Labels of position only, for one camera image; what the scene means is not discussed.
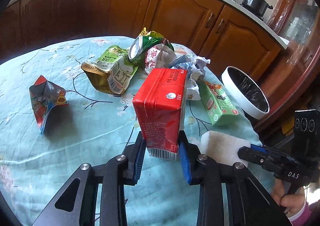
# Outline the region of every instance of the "floral tablecloth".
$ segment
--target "floral tablecloth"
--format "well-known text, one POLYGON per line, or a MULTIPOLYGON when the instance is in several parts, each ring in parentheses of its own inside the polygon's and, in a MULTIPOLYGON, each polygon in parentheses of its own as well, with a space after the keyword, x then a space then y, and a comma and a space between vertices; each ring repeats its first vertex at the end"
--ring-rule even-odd
MULTIPOLYGON (((138 71, 126 92, 115 96, 95 90, 80 68, 82 62, 100 57, 109 46, 128 48, 132 42, 127 37, 73 40, 0 65, 0 191, 23 225, 33 224, 82 163, 106 163, 122 153, 128 141, 135 142, 140 127, 131 101, 145 72, 138 71), (68 107, 50 112, 43 135, 29 96, 29 87, 40 75, 64 87, 69 102, 68 107)), ((180 53, 188 51, 180 45, 174 47, 180 53)), ((206 80, 219 83, 208 69, 206 80)), ((241 117, 235 124, 220 127, 209 124, 201 101, 187 101, 184 125, 189 141, 197 142, 207 130, 216 130, 260 144, 250 122, 229 97, 241 117)), ((251 170, 270 187, 273 179, 269 174, 259 166, 251 170)), ((146 151, 141 179, 135 187, 125 187, 125 198, 130 226, 196 225, 199 187, 187 185, 178 161, 149 157, 146 151)))

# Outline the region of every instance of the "black trash bag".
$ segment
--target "black trash bag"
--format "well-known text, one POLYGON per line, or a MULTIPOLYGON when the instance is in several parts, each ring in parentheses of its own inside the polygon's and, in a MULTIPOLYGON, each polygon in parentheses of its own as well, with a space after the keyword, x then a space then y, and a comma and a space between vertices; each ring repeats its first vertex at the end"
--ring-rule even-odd
POLYGON ((244 73, 234 69, 228 68, 228 73, 234 84, 238 87, 240 92, 260 111, 268 111, 268 103, 263 96, 262 91, 255 85, 255 83, 244 73))

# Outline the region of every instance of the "screw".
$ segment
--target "screw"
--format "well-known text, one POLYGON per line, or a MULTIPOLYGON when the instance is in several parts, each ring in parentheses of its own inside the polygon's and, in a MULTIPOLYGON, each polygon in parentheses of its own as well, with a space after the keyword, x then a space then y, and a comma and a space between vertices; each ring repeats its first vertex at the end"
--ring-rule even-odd
POLYGON ((241 162, 236 162, 235 167, 237 169, 242 169, 242 168, 244 168, 244 164, 242 164, 241 162))
POLYGON ((126 159, 126 156, 125 155, 117 155, 116 156, 116 160, 118 160, 118 161, 123 161, 123 160, 125 160, 126 159))
POLYGON ((84 164, 82 164, 82 165, 80 166, 80 169, 81 169, 81 170, 88 170, 89 167, 90 167, 90 165, 89 165, 88 163, 84 163, 84 164))
POLYGON ((199 159, 199 160, 202 160, 202 161, 205 161, 205 160, 208 159, 208 156, 205 155, 205 154, 200 154, 200 155, 198 156, 198 159, 199 159))

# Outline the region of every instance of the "wooden cabinet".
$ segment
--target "wooden cabinet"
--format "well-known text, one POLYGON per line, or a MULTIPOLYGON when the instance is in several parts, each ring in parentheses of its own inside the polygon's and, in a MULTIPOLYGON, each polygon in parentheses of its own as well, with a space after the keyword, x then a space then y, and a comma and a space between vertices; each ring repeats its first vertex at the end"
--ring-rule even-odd
POLYGON ((110 0, 108 35, 137 37, 150 0, 110 0))
POLYGON ((199 53, 222 7, 218 0, 150 0, 143 26, 199 53))
POLYGON ((81 0, 80 19, 84 37, 106 36, 108 0, 81 0))
POLYGON ((82 37, 79 23, 80 0, 51 0, 52 24, 48 33, 53 43, 82 37))
POLYGON ((255 81, 280 51, 280 46, 254 21, 224 6, 200 55, 211 60, 209 69, 220 76, 229 65, 255 81))
POLYGON ((24 46, 20 29, 20 2, 0 14, 0 64, 18 55, 24 46))
POLYGON ((26 52, 50 45, 51 0, 21 0, 20 14, 26 52))

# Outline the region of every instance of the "red milk carton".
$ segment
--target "red milk carton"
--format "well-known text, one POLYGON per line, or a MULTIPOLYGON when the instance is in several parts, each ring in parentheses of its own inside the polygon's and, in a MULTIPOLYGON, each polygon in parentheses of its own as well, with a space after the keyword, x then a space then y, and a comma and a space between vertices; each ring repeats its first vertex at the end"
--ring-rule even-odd
POLYGON ((150 156, 176 160, 183 130, 187 70, 155 68, 132 100, 150 156))

